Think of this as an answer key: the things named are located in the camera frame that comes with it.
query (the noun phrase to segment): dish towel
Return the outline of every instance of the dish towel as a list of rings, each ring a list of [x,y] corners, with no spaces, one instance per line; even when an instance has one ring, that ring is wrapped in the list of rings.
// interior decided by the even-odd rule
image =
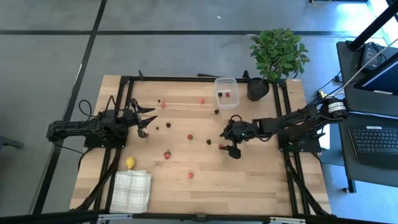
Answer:
[[[110,213],[144,213],[150,195],[152,176],[145,170],[116,173]]]

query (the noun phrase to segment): lemon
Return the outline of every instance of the lemon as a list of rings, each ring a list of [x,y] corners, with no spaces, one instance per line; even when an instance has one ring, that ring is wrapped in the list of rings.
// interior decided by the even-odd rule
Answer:
[[[132,156],[129,156],[127,159],[126,159],[126,165],[127,165],[127,168],[129,168],[129,169],[131,169],[132,167],[134,167],[134,164],[136,163],[136,160],[134,159],[134,157],[132,157]]]

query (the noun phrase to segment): table leg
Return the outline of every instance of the table leg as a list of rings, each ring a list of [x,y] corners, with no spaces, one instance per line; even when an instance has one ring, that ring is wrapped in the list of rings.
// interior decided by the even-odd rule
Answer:
[[[12,146],[22,149],[24,147],[24,143],[0,136],[0,147],[1,146]]]
[[[343,188],[343,191],[352,194],[356,193],[355,181],[347,178],[347,182],[348,182],[348,188],[347,187]]]

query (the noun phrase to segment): green plant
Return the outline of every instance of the green plant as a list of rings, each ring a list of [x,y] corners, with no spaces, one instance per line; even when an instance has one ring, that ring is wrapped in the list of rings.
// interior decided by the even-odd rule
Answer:
[[[251,40],[256,43],[250,46],[253,49],[251,56],[257,60],[257,69],[263,79],[277,81],[282,74],[288,77],[289,72],[302,74],[303,65],[310,61],[303,54],[308,52],[305,45],[299,43],[301,36],[293,35],[290,29],[261,31],[259,36],[253,36]]]

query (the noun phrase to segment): floor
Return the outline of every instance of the floor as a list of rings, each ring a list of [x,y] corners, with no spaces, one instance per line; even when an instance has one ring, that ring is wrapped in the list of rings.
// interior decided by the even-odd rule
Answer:
[[[45,138],[48,124],[62,118],[76,76],[79,71],[82,74],[81,65],[84,78],[77,100],[86,99],[93,104],[103,75],[137,75],[138,69],[144,75],[207,73],[240,77],[246,69],[253,76],[258,74],[255,61],[249,57],[251,41],[240,35],[243,32],[103,34],[96,36],[90,52],[86,48],[90,33],[43,31],[92,30],[100,4],[94,0],[0,1],[0,135],[25,143],[23,150],[4,147],[0,151],[2,217],[32,211],[49,161],[51,144]],[[255,31],[289,27],[303,35],[302,42],[312,60],[299,76],[310,100],[316,89],[340,71],[336,43],[352,39],[373,19],[365,3],[339,1],[316,8],[307,0],[113,0],[107,2],[98,29]],[[17,30],[31,32],[21,35]],[[379,32],[372,40],[383,43],[382,35]],[[331,84],[324,90],[328,92],[336,86]],[[72,120],[78,119],[85,117],[74,110]],[[82,138],[65,141],[65,146],[75,149],[82,145]],[[44,212],[68,210],[78,158],[74,152],[62,151]],[[397,188],[358,182],[358,193],[346,194],[341,191],[346,187],[344,167],[324,165],[323,171],[335,215],[398,222]]]

